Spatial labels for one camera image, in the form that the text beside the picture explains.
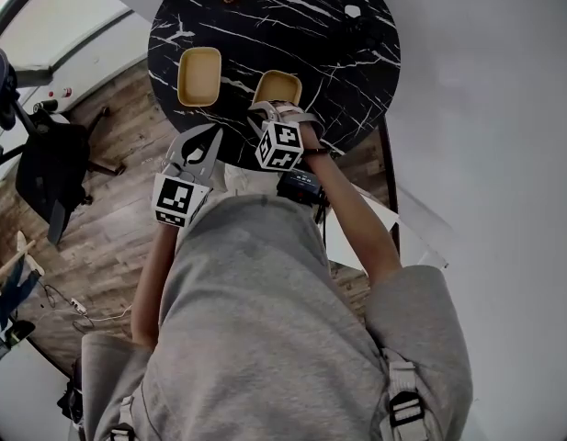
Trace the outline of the white flat board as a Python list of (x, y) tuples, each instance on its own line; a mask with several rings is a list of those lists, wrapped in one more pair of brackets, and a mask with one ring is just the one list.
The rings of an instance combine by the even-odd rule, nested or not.
[[(397, 223), (399, 215), (383, 206), (365, 190), (358, 187), (357, 191), (369, 204), (376, 216), (384, 224), (385, 228), (390, 232), (393, 226)], [(327, 257), (330, 261), (358, 271), (365, 270), (349, 244), (336, 214), (332, 209), (326, 211), (325, 221), (319, 224), (318, 227), (321, 235), (324, 235), (323, 229), (326, 229), (325, 245)]]

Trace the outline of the dark framed window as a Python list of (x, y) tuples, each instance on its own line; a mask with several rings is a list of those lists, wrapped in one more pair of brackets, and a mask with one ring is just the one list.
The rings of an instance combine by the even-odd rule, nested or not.
[(53, 65), (128, 11), (120, 0), (0, 0), (0, 49), (15, 66)]

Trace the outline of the black electronic device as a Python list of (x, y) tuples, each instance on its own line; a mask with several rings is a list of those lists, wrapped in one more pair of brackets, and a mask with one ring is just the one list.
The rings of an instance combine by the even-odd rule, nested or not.
[(14, 346), (27, 339), (36, 326), (29, 321), (16, 321), (9, 327), (3, 336), (0, 336), (0, 360), (6, 356)]

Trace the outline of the person's grey shirt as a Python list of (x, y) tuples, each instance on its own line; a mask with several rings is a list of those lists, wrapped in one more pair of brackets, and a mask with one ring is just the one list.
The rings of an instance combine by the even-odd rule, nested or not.
[(82, 341), (87, 441), (460, 441), (471, 367), (443, 274), (407, 266), (363, 319), (298, 205), (205, 209), (176, 250), (153, 351)]

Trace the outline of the dark brown wooden rail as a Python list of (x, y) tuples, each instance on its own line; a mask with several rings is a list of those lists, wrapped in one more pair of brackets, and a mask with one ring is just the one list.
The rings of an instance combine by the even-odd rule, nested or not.
[(380, 146), (383, 157), (383, 165), (388, 188), (389, 209), (396, 214), (399, 213), (399, 205), (397, 198), (397, 185), (395, 179), (395, 170), (391, 153), (391, 143), (389, 138), (389, 130), (386, 116), (383, 116), (378, 127), (380, 135)]

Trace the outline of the yellow tray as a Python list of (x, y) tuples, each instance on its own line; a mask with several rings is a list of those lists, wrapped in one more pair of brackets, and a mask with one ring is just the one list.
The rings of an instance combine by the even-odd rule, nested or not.
[(193, 47), (181, 55), (177, 97), (185, 107), (213, 105), (221, 87), (221, 53), (212, 47)]
[(287, 101), (297, 106), (301, 100), (301, 80), (278, 70), (263, 73), (255, 90), (253, 103), (258, 101)]

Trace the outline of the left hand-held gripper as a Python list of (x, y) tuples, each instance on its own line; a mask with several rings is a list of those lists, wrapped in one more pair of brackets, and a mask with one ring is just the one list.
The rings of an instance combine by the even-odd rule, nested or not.
[(215, 123), (174, 138), (154, 178), (152, 209), (158, 222), (186, 228), (195, 219), (213, 189), (211, 176), (222, 138), (223, 128)]

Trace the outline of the large white panel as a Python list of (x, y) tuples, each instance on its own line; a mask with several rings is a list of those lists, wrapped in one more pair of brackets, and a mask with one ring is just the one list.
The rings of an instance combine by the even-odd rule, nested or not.
[(448, 268), (445, 251), (452, 229), (433, 210), (407, 190), (397, 186), (400, 250), (402, 262), (442, 271)]

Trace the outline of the light wooden stand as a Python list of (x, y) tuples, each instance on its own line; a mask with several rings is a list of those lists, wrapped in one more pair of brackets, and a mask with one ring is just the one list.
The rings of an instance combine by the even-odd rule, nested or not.
[(10, 273), (12, 272), (13, 267), (16, 264), (17, 260), (22, 256), (25, 257), (25, 267), (24, 267), (24, 271), (22, 272), (22, 277), (20, 279), (21, 282), (23, 282), (26, 279), (29, 271), (32, 269), (37, 270), (41, 274), (41, 277), (45, 275), (44, 268), (36, 261), (36, 259), (31, 254), (28, 253), (28, 251), (35, 244), (35, 242), (34, 241), (28, 242), (26, 235), (22, 231), (18, 231), (16, 237), (17, 237), (16, 253), (9, 261), (7, 261), (0, 268), (0, 296), (3, 285), (6, 283), (6, 280), (10, 275)]

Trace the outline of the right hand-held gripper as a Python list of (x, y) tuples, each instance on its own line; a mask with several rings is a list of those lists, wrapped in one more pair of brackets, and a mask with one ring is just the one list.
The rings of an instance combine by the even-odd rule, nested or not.
[(257, 137), (255, 150), (259, 166), (266, 171), (288, 172), (304, 152), (298, 122), (282, 122), (277, 107), (269, 101), (258, 101), (249, 107), (247, 122)]

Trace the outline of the person's right hand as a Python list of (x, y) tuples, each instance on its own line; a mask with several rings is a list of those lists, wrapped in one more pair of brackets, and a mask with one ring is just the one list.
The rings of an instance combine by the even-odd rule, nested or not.
[(287, 101), (275, 101), (274, 107), (280, 121), (299, 124), (304, 148), (310, 150), (323, 147), (320, 143), (322, 123), (314, 114), (306, 113), (301, 108)]

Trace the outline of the person's right forearm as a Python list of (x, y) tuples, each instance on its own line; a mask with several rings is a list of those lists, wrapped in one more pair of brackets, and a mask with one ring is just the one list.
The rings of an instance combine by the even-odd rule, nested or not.
[(318, 177), (353, 252), (374, 287), (402, 269), (394, 241), (382, 221), (328, 153), (305, 157)]

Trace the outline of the person's left forearm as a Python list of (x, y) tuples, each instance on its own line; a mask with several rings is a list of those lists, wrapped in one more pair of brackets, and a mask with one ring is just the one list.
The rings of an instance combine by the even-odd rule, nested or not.
[(177, 235), (177, 227), (158, 225), (131, 307), (132, 341), (151, 351), (158, 341), (160, 304), (164, 284), (174, 262)]

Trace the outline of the black electronic box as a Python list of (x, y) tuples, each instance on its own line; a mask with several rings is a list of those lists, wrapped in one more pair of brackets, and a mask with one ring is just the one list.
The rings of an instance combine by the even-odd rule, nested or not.
[(298, 169), (281, 174), (277, 196), (309, 207), (326, 204), (325, 194), (316, 175)]

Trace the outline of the black office chair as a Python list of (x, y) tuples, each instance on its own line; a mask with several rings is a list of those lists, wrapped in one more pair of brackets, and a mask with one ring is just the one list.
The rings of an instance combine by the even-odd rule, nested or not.
[(0, 145), (0, 165), (20, 158), (17, 193), (47, 222), (48, 241), (56, 245), (74, 210), (93, 202), (83, 188), (85, 174), (118, 176), (125, 166), (109, 169), (90, 160), (90, 137), (99, 121), (110, 115), (108, 107), (102, 107), (86, 126), (55, 120), (54, 100), (39, 102), (29, 114), (19, 103), (17, 82), (16, 70), (0, 50), (0, 128), (12, 130), (20, 122), (28, 133), (24, 144), (7, 153)]

